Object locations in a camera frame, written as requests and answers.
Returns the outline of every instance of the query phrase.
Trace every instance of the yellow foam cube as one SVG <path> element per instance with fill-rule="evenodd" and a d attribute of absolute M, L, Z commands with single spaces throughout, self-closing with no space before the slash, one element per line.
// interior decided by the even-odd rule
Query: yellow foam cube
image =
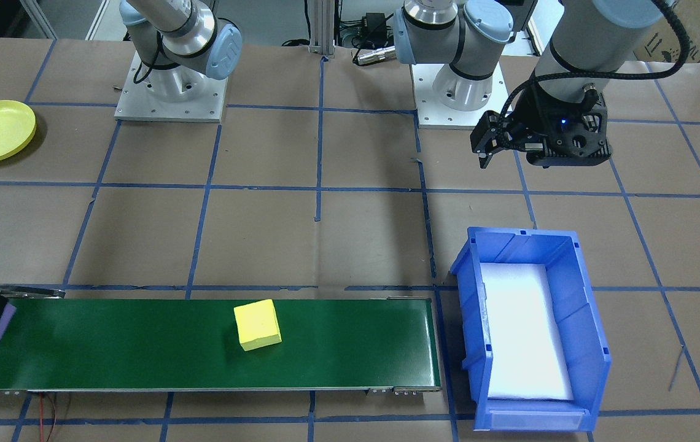
<path fill-rule="evenodd" d="M 233 309 L 238 341 L 245 352 L 282 342 L 273 300 L 261 300 Z"/>

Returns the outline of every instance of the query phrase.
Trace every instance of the conveyor belt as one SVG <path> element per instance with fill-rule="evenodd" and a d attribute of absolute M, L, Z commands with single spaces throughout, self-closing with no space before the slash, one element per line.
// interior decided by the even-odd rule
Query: conveyor belt
<path fill-rule="evenodd" d="M 440 388 L 429 300 L 275 300 L 282 343 L 244 352 L 249 300 L 11 300 L 0 391 Z"/>

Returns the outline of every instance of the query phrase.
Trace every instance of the black cable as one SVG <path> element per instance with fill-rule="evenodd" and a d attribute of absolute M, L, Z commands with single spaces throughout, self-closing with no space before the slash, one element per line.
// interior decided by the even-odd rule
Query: black cable
<path fill-rule="evenodd" d="M 385 25 L 386 22 L 388 22 L 391 17 L 394 17 L 394 14 L 389 14 L 389 16 L 387 16 L 386 19 L 384 19 L 382 22 L 378 23 L 378 25 L 375 26 L 374 29 L 367 32 L 367 35 L 361 41 L 361 44 L 358 45 L 358 50 L 356 50 L 356 55 L 352 56 L 353 64 L 358 65 L 358 54 L 361 52 L 361 48 L 364 46 L 364 44 L 369 41 L 369 37 L 372 37 L 372 34 L 377 33 L 378 29 L 380 29 L 380 27 L 382 25 Z"/>
<path fill-rule="evenodd" d="M 56 403 L 57 403 L 58 397 L 56 397 L 55 400 L 53 400 L 53 398 L 50 397 L 50 395 L 48 395 L 48 394 L 45 394 L 44 397 L 46 397 L 47 400 L 50 401 L 50 406 L 52 406 L 52 408 L 53 408 L 53 423 L 52 423 L 52 425 L 50 425 L 50 433 L 47 434 L 47 442 L 50 442 L 50 437 L 52 437 L 53 430 L 55 430 L 55 424 L 58 422 L 58 412 L 55 411 L 55 408 L 57 406 Z"/>
<path fill-rule="evenodd" d="M 131 79 L 132 83 L 134 84 L 140 84 L 148 78 L 149 75 L 151 75 L 151 71 L 154 70 L 154 66 L 156 66 L 156 60 L 159 59 L 159 53 L 164 50 L 164 45 L 162 45 L 161 41 L 161 33 L 157 31 L 156 33 L 156 53 L 154 53 L 154 59 L 151 61 L 150 66 L 148 66 L 148 72 L 144 76 L 142 76 L 141 79 L 137 79 L 137 76 L 139 75 L 140 71 L 142 71 L 142 59 L 140 59 L 140 65 L 137 67 L 137 72 L 134 73 L 134 77 Z"/>
<path fill-rule="evenodd" d="M 306 17 L 306 33 L 311 41 L 311 22 L 309 21 L 309 0 L 303 0 L 303 16 Z"/>
<path fill-rule="evenodd" d="M 292 40 L 287 40 L 286 42 L 282 43 L 283 47 L 304 47 L 305 45 L 309 45 L 309 40 L 307 39 L 292 39 Z"/>
<path fill-rule="evenodd" d="M 690 49 L 690 42 L 689 42 L 689 34 L 686 31 L 686 28 L 683 27 L 683 23 L 681 23 L 680 19 L 678 16 L 675 14 L 675 11 L 670 8 L 670 6 L 665 2 L 665 0 L 651 0 L 653 2 L 653 5 L 656 6 L 656 8 L 661 11 L 661 14 L 667 19 L 667 23 L 669 23 L 669 27 L 672 28 L 673 33 L 678 37 L 678 42 L 680 43 L 680 56 L 678 57 L 677 61 L 675 64 L 672 65 L 671 68 L 667 69 L 666 71 L 661 71 L 661 72 L 650 72 L 647 74 L 619 74 L 617 72 L 560 72 L 560 73 L 555 73 L 555 74 L 546 74 L 544 76 L 536 76 L 533 77 L 527 81 L 525 81 L 522 84 L 519 84 L 514 90 L 511 91 L 510 95 L 508 96 L 508 99 L 505 100 L 505 104 L 502 106 L 502 110 L 500 111 L 500 115 L 505 117 L 505 113 L 508 112 L 508 108 L 511 106 L 511 103 L 513 103 L 513 99 L 516 98 L 516 95 L 519 95 L 519 92 L 522 92 L 522 90 L 527 89 L 527 87 L 532 86 L 533 84 L 536 83 L 541 83 L 543 81 L 549 81 L 553 79 L 574 79 L 574 78 L 592 78 L 592 79 L 626 79 L 626 80 L 631 80 L 631 79 L 636 79 L 636 80 L 642 80 L 642 79 L 663 79 L 667 78 L 668 76 L 671 76 L 678 72 L 680 68 L 686 64 L 686 60 L 689 58 L 689 49 Z"/>

